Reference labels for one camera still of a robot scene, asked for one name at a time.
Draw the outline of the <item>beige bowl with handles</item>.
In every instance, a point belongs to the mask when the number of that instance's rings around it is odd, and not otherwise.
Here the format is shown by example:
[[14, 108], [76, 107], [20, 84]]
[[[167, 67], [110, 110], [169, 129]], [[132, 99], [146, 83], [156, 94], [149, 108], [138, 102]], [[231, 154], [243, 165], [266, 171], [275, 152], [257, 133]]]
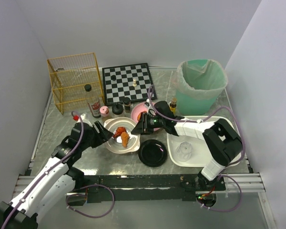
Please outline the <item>beige bowl with handles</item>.
[[127, 146], [122, 144], [121, 137], [111, 137], [104, 145], [105, 147], [116, 154], [126, 154], [135, 152], [140, 148], [140, 135], [132, 135], [131, 131], [136, 126], [136, 122], [127, 117], [119, 117], [114, 119], [108, 119], [104, 123], [104, 127], [110, 132], [116, 132], [118, 127], [125, 127], [127, 134], [129, 135]]

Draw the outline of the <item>clear faceted glass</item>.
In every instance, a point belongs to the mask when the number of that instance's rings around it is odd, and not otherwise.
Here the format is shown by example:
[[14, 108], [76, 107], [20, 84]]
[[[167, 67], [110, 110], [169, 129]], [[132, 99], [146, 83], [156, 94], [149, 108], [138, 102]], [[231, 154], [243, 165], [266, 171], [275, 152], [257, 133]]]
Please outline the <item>clear faceted glass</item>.
[[176, 149], [176, 158], [181, 162], [188, 161], [192, 156], [192, 145], [188, 142], [182, 142]]

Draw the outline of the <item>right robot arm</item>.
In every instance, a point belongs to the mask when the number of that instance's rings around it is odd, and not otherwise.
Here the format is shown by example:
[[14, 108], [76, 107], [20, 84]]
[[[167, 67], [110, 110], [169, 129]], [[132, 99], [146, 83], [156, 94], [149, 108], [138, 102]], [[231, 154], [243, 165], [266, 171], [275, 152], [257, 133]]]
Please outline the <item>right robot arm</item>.
[[155, 128], [162, 128], [166, 133], [177, 137], [186, 136], [205, 141], [211, 160], [198, 173], [201, 186], [216, 183], [226, 167], [231, 165], [234, 158], [244, 150], [240, 135], [225, 119], [199, 122], [175, 116], [165, 101], [155, 103], [148, 112], [141, 114], [131, 134], [150, 135]]

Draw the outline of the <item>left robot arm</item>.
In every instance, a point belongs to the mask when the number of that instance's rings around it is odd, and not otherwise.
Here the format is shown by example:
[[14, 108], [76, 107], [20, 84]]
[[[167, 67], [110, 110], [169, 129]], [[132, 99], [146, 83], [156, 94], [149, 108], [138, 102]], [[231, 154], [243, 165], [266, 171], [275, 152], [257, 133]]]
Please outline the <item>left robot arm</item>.
[[85, 175], [73, 167], [83, 151], [106, 143], [112, 136], [98, 121], [77, 122], [31, 183], [9, 203], [0, 202], [0, 229], [36, 229], [41, 212], [55, 199], [84, 189]]

